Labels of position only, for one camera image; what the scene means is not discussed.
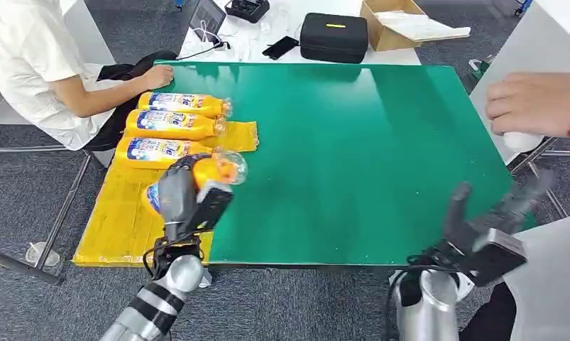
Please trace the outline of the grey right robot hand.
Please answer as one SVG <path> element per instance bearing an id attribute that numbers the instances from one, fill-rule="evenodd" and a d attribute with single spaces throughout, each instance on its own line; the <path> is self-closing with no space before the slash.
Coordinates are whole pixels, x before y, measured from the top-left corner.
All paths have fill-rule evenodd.
<path id="1" fill-rule="evenodd" d="M 461 182 L 450 197 L 442 227 L 443 240 L 459 254 L 457 262 L 467 271 L 480 272 L 490 264 L 514 269 L 526 263 L 525 249 L 514 234 L 522 229 L 525 217 L 555 181 L 553 171 L 541 170 L 472 220 L 466 219 L 471 185 Z"/>

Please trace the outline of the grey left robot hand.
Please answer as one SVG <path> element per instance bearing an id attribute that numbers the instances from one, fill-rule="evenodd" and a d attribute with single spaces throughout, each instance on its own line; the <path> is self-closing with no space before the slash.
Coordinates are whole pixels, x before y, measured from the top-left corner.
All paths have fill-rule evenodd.
<path id="1" fill-rule="evenodd" d="M 158 181 L 159 212 L 164 221 L 164 235 L 170 242 L 185 234 L 196 210 L 197 190 L 192 168 L 210 156 L 209 153 L 183 156 Z"/>

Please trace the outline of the person's hand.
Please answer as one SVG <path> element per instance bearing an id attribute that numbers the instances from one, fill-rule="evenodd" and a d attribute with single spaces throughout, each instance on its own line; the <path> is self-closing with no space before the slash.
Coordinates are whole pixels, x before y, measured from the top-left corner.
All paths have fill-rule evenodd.
<path id="1" fill-rule="evenodd" d="M 173 81 L 173 69 L 170 65 L 154 65 L 141 76 L 143 90 L 154 90 L 169 85 Z"/>
<path id="2" fill-rule="evenodd" d="M 486 91 L 491 131 L 570 139 L 570 72 L 514 72 Z"/>

